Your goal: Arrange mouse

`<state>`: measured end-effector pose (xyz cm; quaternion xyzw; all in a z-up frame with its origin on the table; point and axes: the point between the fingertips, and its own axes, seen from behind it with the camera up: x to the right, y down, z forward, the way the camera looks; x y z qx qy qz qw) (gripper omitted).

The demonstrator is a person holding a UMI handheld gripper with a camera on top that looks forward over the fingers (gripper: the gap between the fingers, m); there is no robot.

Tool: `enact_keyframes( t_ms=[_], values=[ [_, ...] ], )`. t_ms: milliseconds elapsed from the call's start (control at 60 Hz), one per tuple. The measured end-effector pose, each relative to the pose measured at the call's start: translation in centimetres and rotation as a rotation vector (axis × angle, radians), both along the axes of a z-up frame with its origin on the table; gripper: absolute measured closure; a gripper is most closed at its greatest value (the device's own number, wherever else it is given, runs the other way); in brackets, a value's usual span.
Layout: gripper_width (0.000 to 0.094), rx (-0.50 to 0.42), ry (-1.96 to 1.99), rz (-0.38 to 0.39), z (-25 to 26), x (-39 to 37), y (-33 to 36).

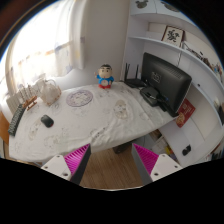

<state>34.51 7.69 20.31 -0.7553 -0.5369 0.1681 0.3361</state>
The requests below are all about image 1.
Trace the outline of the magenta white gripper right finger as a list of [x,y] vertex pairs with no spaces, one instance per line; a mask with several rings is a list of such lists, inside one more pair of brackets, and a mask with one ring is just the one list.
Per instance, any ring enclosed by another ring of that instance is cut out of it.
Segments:
[[132,144],[131,152],[143,185],[150,184],[182,169],[167,154],[157,155],[135,143]]

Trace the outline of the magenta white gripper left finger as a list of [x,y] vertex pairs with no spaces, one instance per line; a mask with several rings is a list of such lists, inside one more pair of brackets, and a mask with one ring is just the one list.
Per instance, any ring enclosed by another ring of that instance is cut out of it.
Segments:
[[79,185],[90,155],[91,146],[87,144],[65,156],[54,156],[42,166],[42,169]]

